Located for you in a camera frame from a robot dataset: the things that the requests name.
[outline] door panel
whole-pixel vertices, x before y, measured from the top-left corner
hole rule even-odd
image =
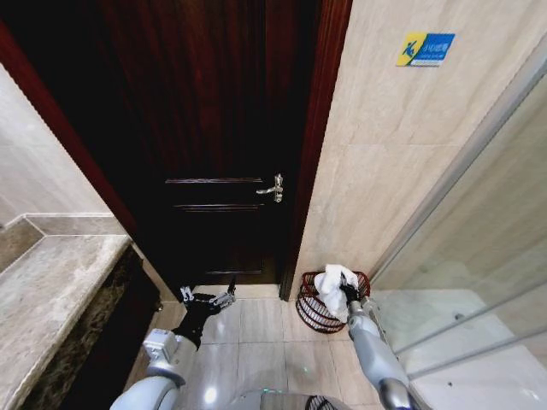
[[[279,282],[320,8],[298,0],[0,6],[174,292],[233,272],[239,283]],[[276,173],[282,203],[256,194]]]

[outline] silver door handle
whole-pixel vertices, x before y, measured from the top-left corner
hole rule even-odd
[[[273,187],[268,188],[267,190],[256,190],[256,193],[258,195],[266,195],[271,194],[272,192],[275,193],[273,196],[273,200],[277,203],[281,202],[283,200],[283,177],[280,173],[275,175],[273,177]]]

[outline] red wire basket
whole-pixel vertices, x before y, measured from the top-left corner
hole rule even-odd
[[[297,312],[304,323],[320,333],[336,333],[344,328],[345,323],[332,316],[325,304],[317,297],[314,278],[321,272],[306,272],[302,275],[302,284],[297,297]],[[359,297],[370,296],[370,283],[363,272],[355,272],[359,279]]]

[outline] countertop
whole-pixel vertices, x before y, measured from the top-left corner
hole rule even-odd
[[[17,408],[131,242],[45,236],[0,274],[0,408]]]

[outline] shower enclosure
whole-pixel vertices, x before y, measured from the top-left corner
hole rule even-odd
[[[546,56],[531,56],[373,276],[388,341],[433,408],[547,408]]]

